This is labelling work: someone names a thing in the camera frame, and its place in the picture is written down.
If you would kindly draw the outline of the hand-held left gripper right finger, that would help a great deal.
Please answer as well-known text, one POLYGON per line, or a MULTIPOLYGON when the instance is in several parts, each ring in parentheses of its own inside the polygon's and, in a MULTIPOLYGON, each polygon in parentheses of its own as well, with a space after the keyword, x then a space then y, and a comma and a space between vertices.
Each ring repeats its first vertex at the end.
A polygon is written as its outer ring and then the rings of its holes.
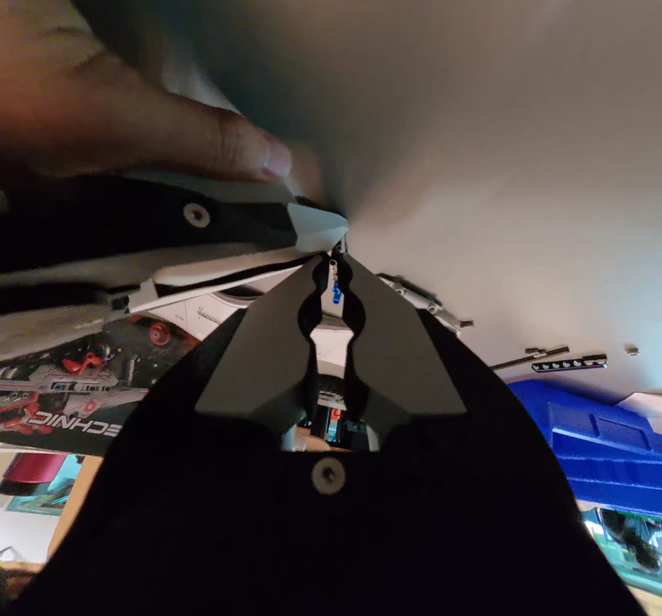
POLYGON ((466 417, 423 310, 348 254, 336 255, 342 319, 352 331, 345 360, 348 416, 365 424, 369 448, 397 428, 466 417))

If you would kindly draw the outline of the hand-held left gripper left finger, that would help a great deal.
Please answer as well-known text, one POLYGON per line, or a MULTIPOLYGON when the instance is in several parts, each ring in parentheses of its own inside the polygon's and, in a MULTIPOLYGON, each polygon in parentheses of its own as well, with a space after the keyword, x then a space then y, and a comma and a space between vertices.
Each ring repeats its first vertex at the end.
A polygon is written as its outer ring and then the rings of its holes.
POLYGON ((319 372, 311 334, 322 319, 329 261, 311 257, 246 309, 196 413, 262 425, 276 438, 314 413, 319 372))

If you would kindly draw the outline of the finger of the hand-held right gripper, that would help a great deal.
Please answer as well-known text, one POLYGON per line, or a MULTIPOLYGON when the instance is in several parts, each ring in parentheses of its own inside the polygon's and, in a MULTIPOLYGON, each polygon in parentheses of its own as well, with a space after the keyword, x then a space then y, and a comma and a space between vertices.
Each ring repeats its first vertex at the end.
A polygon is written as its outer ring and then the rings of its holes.
POLYGON ((185 287, 230 276, 258 267, 269 267, 330 251, 349 230, 348 221, 331 212, 295 203, 286 206, 296 234, 294 245, 286 248, 232 248, 227 256, 179 260, 174 266, 159 269, 152 276, 155 284, 185 287))
POLYGON ((155 284, 149 279, 141 284, 139 290, 128 296, 126 315, 142 314, 145 311, 179 301, 247 285, 268 276, 290 274, 311 261, 318 264, 321 260, 323 257, 302 257, 285 263, 253 267, 216 279, 182 286, 155 284))

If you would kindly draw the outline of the black holed beam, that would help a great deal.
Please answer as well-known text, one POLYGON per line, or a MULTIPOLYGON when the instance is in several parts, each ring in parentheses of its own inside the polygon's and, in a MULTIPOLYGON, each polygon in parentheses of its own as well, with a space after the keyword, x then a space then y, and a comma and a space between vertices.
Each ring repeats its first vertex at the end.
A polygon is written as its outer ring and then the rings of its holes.
POLYGON ((552 372, 573 372, 586 371, 593 369, 605 369, 608 367, 608 356, 605 354, 587 355, 579 358, 559 358, 557 361, 541 361, 533 363, 531 368, 533 372, 552 373, 552 372))

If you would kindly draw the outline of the grey desk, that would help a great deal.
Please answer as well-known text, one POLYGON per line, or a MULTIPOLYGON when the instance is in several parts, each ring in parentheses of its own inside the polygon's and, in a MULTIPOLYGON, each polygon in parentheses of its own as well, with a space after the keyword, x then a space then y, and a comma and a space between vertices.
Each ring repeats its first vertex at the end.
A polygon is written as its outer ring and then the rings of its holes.
POLYGON ((550 380, 661 391, 661 0, 73 1, 311 157, 352 255, 485 362, 568 346, 608 368, 550 380))

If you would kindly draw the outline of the person's right hand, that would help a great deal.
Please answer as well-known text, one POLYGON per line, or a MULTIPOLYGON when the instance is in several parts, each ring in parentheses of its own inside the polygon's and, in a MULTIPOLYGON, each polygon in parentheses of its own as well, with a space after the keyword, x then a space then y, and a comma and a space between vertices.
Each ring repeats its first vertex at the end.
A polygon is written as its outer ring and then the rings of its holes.
POLYGON ((1 188, 144 168, 284 183, 328 205, 311 157, 230 109, 147 81, 70 0, 1 0, 1 188))

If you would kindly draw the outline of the white instruction booklet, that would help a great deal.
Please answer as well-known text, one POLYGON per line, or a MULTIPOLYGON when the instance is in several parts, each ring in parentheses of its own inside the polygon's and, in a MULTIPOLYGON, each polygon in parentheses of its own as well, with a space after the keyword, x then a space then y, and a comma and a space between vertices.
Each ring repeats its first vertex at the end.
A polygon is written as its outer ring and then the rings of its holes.
MULTIPOLYGON (((180 301, 153 310, 153 314, 174 323, 198 340, 205 339, 222 322, 243 308, 230 302, 228 295, 207 293, 196 298, 180 301)), ((322 310, 322 322, 312 332, 317 347, 320 374, 342 377, 345 368, 347 346, 352 338, 351 330, 340 317, 342 305, 333 305, 322 310)))

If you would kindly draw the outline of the grey brick model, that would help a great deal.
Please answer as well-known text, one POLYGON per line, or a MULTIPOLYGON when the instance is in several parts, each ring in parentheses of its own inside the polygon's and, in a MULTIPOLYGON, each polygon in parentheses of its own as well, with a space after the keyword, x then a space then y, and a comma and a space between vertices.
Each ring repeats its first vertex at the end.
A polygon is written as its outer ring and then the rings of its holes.
POLYGON ((430 313, 456 336, 460 336, 462 329, 465 328, 465 321, 451 313, 435 294, 400 275, 377 273, 377 277, 412 306, 430 313))

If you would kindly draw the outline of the long black axle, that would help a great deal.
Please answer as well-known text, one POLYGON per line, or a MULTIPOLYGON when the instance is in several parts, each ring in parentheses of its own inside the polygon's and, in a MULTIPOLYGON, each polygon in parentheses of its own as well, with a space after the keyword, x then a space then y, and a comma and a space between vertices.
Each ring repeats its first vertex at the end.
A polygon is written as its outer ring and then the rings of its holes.
POLYGON ((501 371, 509 369, 511 367, 517 367, 527 363, 533 363, 536 360, 548 359, 556 356, 561 356, 569 352, 569 347, 561 346, 552 349, 540 349, 540 348, 529 348, 526 351, 525 356, 512 359, 503 363, 495 364, 490 366, 492 371, 501 371))

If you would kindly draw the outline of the black toy set box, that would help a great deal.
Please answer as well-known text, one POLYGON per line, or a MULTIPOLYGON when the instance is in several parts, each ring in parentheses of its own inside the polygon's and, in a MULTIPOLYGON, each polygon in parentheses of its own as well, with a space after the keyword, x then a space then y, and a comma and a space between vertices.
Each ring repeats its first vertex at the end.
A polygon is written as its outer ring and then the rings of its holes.
POLYGON ((1 360, 1 446, 103 456, 161 377, 201 341, 130 316, 90 336, 1 360))

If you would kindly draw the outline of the blue tagged storage bin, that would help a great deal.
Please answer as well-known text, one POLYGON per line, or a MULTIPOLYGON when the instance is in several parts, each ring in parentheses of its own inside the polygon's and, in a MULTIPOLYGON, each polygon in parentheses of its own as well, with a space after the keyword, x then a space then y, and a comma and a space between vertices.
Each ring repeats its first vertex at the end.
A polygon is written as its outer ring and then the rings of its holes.
POLYGON ((661 516, 661 434, 646 418, 543 381, 509 388, 541 430, 576 499, 661 516))

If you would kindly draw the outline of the wooden side table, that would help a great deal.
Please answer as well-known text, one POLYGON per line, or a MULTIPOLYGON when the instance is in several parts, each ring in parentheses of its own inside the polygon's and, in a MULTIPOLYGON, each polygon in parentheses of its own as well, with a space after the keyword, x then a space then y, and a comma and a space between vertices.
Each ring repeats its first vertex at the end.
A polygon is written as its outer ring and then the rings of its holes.
POLYGON ((66 505, 59 518, 58 524, 54 529, 54 533, 46 553, 46 560, 49 561, 62 540, 67 535, 73 522, 78 516, 78 513, 86 500, 87 493, 95 480, 95 476, 103 463, 103 458, 100 456, 85 456, 81 463, 78 477, 73 483, 71 492, 66 502, 66 505))

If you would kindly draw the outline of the white paper sheet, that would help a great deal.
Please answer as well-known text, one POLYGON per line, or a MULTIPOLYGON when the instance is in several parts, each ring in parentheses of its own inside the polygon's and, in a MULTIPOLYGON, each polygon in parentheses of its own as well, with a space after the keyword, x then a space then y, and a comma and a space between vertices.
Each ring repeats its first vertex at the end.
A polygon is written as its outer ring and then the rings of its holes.
POLYGON ((636 413, 647 420, 661 419, 661 391, 633 392, 618 403, 618 406, 636 413))

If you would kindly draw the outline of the red cylinder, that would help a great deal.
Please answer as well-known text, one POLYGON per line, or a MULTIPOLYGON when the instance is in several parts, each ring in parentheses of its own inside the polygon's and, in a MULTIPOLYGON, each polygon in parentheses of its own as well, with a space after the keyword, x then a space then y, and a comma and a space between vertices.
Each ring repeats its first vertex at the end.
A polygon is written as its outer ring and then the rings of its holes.
POLYGON ((66 459, 64 454, 17 453, 1 479, 1 495, 45 494, 66 459))

